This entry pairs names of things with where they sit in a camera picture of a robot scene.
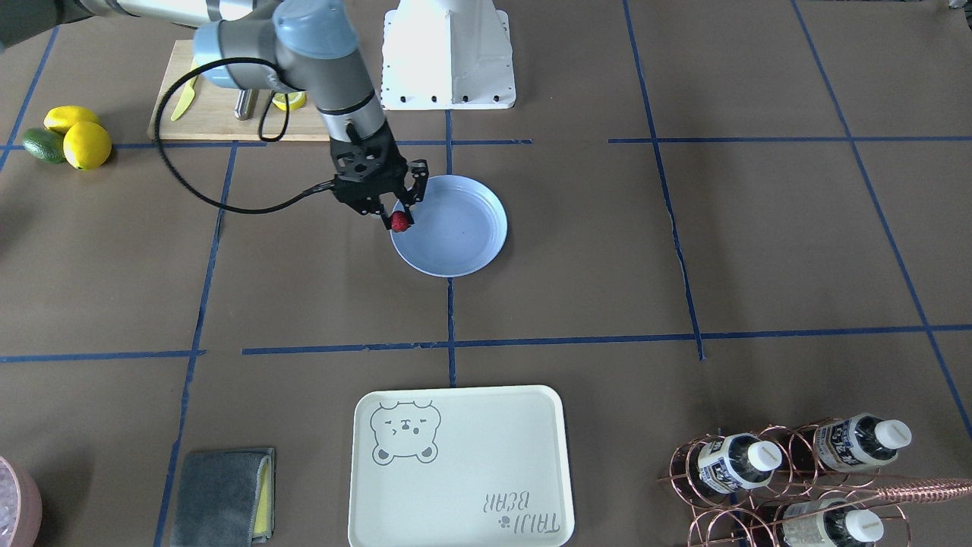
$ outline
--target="wooden cutting board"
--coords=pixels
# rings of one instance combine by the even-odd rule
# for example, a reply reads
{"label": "wooden cutting board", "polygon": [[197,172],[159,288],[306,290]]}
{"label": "wooden cutting board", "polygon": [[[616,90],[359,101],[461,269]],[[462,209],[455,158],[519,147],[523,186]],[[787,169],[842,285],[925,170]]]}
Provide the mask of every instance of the wooden cutting board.
{"label": "wooden cutting board", "polygon": [[[192,67],[192,40],[178,40],[172,48],[169,65],[165,68],[165,76],[156,98],[156,108],[162,95],[180,76],[190,71]],[[260,140],[257,128],[260,124],[260,114],[269,97],[270,91],[260,91],[253,117],[241,122],[233,116],[236,106],[238,90],[227,90],[214,86],[204,77],[196,78],[195,100],[182,117],[175,122],[169,120],[182,90],[176,91],[165,106],[162,116],[161,136],[171,140]],[[152,120],[156,112],[153,111],[149,119],[148,135],[152,138]],[[274,136],[280,132],[284,124],[284,113],[275,106],[270,106],[263,125],[264,134]],[[328,130],[317,113],[317,109],[308,100],[303,107],[291,112],[291,120],[287,127],[287,134],[283,140],[293,141],[327,141]]]}

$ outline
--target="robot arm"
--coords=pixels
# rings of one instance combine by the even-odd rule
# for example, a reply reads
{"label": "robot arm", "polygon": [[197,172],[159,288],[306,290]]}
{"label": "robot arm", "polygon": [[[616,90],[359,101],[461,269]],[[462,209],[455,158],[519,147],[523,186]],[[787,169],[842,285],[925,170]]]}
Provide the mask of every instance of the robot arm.
{"label": "robot arm", "polygon": [[[337,200],[381,217],[389,229],[381,197],[394,194],[412,223],[409,206],[425,194],[428,165],[401,156],[343,0],[0,0],[0,52],[57,24],[95,15],[198,26],[193,47],[200,65],[232,57],[266,61],[221,66],[205,77],[224,88],[307,91],[330,134],[337,172],[330,188]],[[409,174],[413,184],[406,188]]]}

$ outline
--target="bottle label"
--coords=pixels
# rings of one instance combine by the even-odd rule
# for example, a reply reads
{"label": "bottle label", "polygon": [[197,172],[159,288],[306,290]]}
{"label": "bottle label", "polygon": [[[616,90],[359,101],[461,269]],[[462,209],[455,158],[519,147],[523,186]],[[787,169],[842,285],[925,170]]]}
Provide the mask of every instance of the bottle label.
{"label": "bottle label", "polygon": [[709,488],[719,493],[732,493],[752,490],[765,486],[765,483],[751,483],[729,464],[729,445],[738,435],[708,443],[699,452],[699,478]]}
{"label": "bottle label", "polygon": [[861,471],[891,463],[898,458],[877,459],[864,452],[854,435],[857,423],[867,415],[836,419],[822,424],[814,435],[814,448],[820,461],[835,471]]}
{"label": "bottle label", "polygon": [[828,499],[818,499],[816,501],[805,501],[794,503],[783,511],[783,520],[780,524],[783,532],[783,540],[790,547],[838,547],[824,527],[823,513],[817,513],[809,517],[796,518],[830,507],[839,503],[846,503],[846,500],[831,497]]}

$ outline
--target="folded cloth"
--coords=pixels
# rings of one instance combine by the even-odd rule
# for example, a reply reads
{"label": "folded cloth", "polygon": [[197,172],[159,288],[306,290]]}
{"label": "folded cloth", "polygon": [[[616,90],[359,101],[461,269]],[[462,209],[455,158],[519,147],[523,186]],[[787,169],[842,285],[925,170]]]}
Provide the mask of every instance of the folded cloth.
{"label": "folded cloth", "polygon": [[186,455],[172,547],[250,547],[273,533],[272,448]]}

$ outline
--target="gray towel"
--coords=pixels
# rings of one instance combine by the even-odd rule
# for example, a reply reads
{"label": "gray towel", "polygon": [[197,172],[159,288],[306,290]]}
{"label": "gray towel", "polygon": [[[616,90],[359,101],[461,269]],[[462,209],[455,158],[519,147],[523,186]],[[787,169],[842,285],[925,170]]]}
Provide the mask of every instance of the gray towel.
{"label": "gray towel", "polygon": [[273,456],[273,449],[186,455],[171,546],[250,547],[255,539],[260,474],[269,465],[272,481]]}

